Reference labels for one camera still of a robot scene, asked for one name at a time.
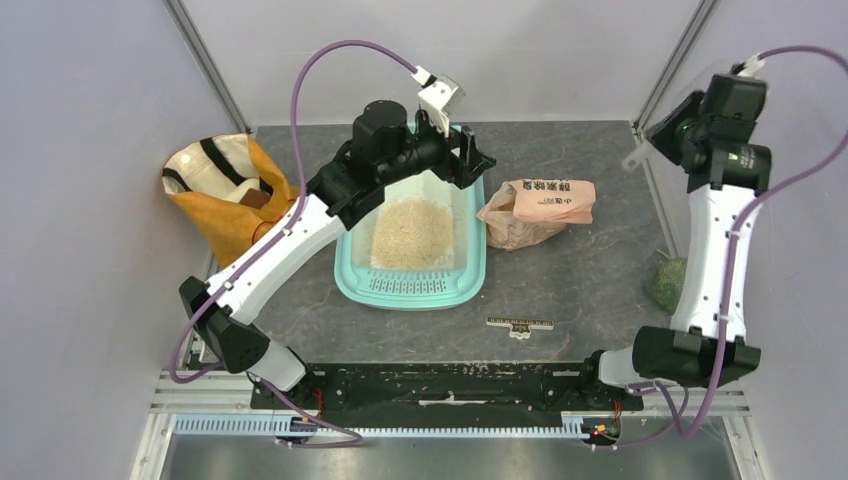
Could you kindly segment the pink cat litter bag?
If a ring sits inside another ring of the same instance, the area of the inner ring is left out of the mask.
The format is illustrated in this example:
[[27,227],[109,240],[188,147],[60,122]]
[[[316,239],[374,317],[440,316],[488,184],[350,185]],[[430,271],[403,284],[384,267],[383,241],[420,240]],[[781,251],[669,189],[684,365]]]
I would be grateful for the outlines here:
[[571,224],[593,222],[595,185],[585,180],[506,181],[477,212],[487,244],[513,251],[537,245]]

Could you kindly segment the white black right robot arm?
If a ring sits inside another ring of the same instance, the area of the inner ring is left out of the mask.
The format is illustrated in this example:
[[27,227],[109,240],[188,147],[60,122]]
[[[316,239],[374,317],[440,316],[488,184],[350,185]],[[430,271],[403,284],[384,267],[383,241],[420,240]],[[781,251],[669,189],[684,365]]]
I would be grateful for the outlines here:
[[767,92],[751,76],[715,74],[644,131],[643,151],[687,176],[684,283],[669,326],[644,326],[631,346],[598,350],[583,362],[577,395],[588,408],[604,408],[618,389],[651,380],[721,387],[758,368],[761,351],[746,341],[743,297],[757,202],[769,189],[771,151],[750,141]]

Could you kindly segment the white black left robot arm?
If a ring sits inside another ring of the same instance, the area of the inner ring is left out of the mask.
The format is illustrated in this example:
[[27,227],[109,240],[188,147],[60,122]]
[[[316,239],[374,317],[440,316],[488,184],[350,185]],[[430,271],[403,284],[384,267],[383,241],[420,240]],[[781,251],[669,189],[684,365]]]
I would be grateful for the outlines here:
[[382,205],[387,187],[430,171],[466,189],[496,165],[478,149],[473,129],[438,130],[424,109],[416,111],[413,127],[408,119],[395,101],[369,103],[353,121],[351,139],[256,245],[210,279],[189,277],[180,285],[190,324],[217,367],[269,381],[290,408],[307,405],[314,383],[305,362],[254,324],[267,301],[317,252]]

